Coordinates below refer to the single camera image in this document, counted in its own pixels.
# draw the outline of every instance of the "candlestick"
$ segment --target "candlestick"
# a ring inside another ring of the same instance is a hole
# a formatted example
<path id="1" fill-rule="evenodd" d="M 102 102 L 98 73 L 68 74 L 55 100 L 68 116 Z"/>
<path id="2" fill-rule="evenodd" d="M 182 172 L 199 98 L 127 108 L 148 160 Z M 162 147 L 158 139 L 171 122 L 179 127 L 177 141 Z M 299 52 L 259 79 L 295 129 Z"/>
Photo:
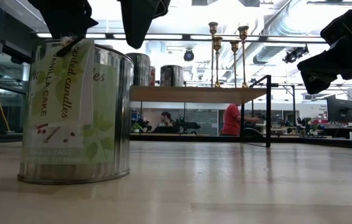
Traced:
<path id="1" fill-rule="evenodd" d="M 216 83 L 215 83 L 215 87 L 220 87 L 220 83 L 219 83 L 219 50 L 221 48 L 221 41 L 222 40 L 223 40 L 223 38 L 221 38 L 221 37 L 212 38 L 213 49 L 216 51 Z"/>
<path id="2" fill-rule="evenodd" d="M 209 23 L 209 33 L 212 34 L 212 39 L 215 37 L 215 34 L 218 32 L 218 23 L 217 22 L 210 22 Z M 213 41 L 211 47 L 211 87 L 213 87 Z"/>
<path id="3" fill-rule="evenodd" d="M 233 51 L 234 54 L 234 87 L 237 88 L 237 60 L 236 60 L 236 52 L 238 50 L 238 40 L 232 40 L 230 41 L 231 44 L 231 50 Z"/>
<path id="4" fill-rule="evenodd" d="M 244 72 L 243 88 L 248 88 L 248 85 L 246 84 L 246 76 L 245 76 L 245 40 L 248 37 L 248 29 L 249 29 L 248 26 L 238 27 L 239 38 L 242 40 L 242 43 L 243 43 L 243 72 Z"/>

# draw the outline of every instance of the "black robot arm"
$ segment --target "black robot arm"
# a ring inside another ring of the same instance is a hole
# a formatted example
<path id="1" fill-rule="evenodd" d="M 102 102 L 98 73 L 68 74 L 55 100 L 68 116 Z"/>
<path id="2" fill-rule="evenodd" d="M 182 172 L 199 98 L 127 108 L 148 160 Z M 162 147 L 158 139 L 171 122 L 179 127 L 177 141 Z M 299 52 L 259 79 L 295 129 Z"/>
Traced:
<path id="1" fill-rule="evenodd" d="M 69 35 L 84 37 L 90 27 L 98 24 L 91 18 L 92 8 L 88 0 L 28 1 L 40 11 L 54 39 Z M 126 41 L 135 49 L 141 47 L 152 20 L 166 15 L 170 4 L 170 0 L 117 1 L 121 3 Z"/>
<path id="2" fill-rule="evenodd" d="M 297 65 L 309 94 L 326 90 L 337 75 L 352 79 L 352 9 L 334 19 L 320 35 L 330 49 Z"/>

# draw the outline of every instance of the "person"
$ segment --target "person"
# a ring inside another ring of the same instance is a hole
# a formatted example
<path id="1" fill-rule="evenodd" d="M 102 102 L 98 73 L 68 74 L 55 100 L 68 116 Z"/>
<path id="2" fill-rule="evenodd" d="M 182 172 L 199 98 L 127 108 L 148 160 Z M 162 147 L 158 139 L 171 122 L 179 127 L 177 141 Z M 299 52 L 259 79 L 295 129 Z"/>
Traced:
<path id="1" fill-rule="evenodd" d="M 165 127 L 174 126 L 174 121 L 172 121 L 172 117 L 169 112 L 164 111 L 161 113 L 161 123 L 162 123 L 162 126 L 165 126 Z"/>
<path id="2" fill-rule="evenodd" d="M 259 118 L 245 118 L 244 122 L 259 122 Z M 230 104 L 223 115 L 223 129 L 221 130 L 222 136 L 239 136 L 241 128 L 241 113 L 239 112 L 238 105 Z"/>
<path id="3" fill-rule="evenodd" d="M 178 128 L 176 127 L 175 122 L 172 120 L 172 117 L 169 112 L 164 111 L 161 113 L 161 122 L 153 130 L 153 133 L 178 133 Z"/>

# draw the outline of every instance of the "desk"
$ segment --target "desk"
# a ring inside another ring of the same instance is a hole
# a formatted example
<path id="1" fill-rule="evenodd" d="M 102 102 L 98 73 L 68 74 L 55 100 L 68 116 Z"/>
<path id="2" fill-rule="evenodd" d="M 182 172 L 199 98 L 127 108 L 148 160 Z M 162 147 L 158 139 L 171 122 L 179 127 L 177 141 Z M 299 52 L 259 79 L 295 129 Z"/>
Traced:
<path id="1" fill-rule="evenodd" d="M 323 135 L 350 139 L 350 132 L 352 132 L 352 128 L 325 128 Z"/>

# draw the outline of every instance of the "wooden shelf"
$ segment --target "wooden shelf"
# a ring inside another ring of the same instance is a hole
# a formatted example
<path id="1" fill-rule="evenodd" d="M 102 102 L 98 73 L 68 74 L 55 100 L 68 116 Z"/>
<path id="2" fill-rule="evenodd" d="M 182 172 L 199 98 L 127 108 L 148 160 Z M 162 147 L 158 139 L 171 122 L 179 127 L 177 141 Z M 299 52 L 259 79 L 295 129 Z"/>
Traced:
<path id="1" fill-rule="evenodd" d="M 247 103 L 266 94 L 260 88 L 132 86 L 132 101 L 181 103 Z"/>

